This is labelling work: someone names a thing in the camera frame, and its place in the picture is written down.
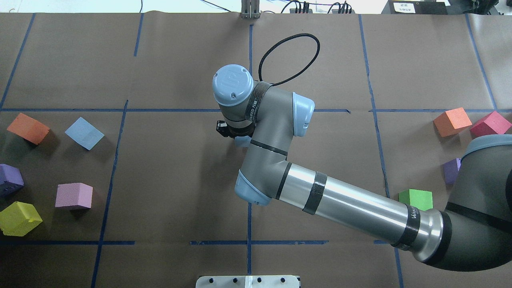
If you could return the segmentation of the light blue block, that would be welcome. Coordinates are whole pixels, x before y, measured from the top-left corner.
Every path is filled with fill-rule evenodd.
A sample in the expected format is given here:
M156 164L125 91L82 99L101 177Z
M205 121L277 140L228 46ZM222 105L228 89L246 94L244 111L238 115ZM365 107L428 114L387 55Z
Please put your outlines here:
M79 117L66 129L65 133L77 144L89 151L104 138L104 133L100 132L83 117Z
M237 136L234 138L235 146L239 148L248 148L251 144L252 137L250 136Z

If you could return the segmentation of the green block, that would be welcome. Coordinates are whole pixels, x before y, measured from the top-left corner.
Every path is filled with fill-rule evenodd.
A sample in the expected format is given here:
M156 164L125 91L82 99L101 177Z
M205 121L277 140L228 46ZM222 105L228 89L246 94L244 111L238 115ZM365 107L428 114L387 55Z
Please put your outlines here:
M408 188L398 194L398 201L414 206L422 211L433 208L433 193L431 191Z

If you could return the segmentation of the pink block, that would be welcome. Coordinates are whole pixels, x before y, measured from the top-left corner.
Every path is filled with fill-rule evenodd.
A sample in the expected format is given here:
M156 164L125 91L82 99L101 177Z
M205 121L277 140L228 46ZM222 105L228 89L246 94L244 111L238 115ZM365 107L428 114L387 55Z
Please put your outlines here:
M80 210L92 207L93 187L84 183L59 184L55 208Z

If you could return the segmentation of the black rectangular box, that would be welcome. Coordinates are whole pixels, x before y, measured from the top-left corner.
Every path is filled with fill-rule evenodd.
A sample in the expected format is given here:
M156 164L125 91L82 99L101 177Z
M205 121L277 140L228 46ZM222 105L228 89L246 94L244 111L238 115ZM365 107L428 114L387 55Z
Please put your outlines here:
M420 0L388 0L381 14L447 15L444 2Z

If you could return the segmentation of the near purple block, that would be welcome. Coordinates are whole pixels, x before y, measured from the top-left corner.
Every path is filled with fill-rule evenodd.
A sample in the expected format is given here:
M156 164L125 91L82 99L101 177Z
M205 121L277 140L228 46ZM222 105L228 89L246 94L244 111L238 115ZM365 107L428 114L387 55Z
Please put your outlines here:
M454 158L442 165L444 183L453 185L458 177L461 167L461 158Z

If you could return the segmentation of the purple block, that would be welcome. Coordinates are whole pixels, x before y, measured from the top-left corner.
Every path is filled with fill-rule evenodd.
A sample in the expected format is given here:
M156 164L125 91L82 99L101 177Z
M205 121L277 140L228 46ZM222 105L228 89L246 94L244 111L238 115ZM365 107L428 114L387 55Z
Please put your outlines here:
M442 165L444 183L453 185L458 177L461 167L461 158L454 158Z
M20 170L14 166L0 164L0 196L2 198L24 188Z

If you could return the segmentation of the near orange block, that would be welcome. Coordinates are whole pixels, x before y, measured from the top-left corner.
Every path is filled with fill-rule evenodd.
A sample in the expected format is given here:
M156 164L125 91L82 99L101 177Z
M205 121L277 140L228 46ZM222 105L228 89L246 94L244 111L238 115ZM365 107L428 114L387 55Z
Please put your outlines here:
M443 138L458 134L472 126L472 121L463 107L441 113L433 120L433 123Z

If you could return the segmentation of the orange block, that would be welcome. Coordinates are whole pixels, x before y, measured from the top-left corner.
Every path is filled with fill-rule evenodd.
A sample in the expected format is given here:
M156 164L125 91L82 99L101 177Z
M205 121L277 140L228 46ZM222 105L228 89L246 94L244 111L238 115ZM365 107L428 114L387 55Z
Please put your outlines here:
M48 135L50 128L38 120L35 120L23 113L9 124L7 131L22 137L34 145L39 145Z
M433 123L443 138L458 134L472 126L472 121L463 107L441 113L433 120Z

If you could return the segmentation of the far orange block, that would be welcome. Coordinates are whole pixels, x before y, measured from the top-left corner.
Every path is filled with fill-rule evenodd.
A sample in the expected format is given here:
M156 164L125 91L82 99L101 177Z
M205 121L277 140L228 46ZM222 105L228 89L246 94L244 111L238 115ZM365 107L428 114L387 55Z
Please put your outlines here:
M50 128L38 120L35 120L23 113L9 124L7 131L22 137L34 145L39 145L48 135Z

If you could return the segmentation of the right magenta block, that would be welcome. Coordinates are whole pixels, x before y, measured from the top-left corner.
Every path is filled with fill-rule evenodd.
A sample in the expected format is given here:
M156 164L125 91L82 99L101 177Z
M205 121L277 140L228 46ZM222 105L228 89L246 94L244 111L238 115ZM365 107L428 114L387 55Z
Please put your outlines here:
M470 133L475 137L505 134L511 126L511 122L498 112L494 111L478 120L472 128L470 128Z

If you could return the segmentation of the far purple block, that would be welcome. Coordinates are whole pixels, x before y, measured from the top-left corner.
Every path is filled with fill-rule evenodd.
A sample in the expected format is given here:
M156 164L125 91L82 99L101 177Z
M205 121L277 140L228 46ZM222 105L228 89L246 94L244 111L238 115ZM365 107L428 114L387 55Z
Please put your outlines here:
M24 188L20 170L14 166L0 164L0 196L2 198Z

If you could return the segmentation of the yellow block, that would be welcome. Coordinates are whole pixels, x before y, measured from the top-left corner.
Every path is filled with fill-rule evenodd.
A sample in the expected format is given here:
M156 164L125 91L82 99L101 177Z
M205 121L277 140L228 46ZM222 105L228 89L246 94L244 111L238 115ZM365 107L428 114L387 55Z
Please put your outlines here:
M25 236L42 222L33 204L15 201L0 212L0 228L5 236Z

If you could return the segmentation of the aluminium frame post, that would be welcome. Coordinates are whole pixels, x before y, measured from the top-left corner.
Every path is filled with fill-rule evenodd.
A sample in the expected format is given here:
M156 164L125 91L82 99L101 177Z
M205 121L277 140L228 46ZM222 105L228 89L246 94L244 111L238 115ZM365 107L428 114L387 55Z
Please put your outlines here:
M258 19L261 16L260 0L241 0L242 19Z

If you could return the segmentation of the white pedestal column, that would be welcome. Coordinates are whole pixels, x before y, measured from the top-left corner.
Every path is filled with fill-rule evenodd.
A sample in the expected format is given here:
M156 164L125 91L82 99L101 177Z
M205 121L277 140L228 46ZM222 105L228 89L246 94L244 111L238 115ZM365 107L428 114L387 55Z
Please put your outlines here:
M196 288L300 288L295 275L201 276Z

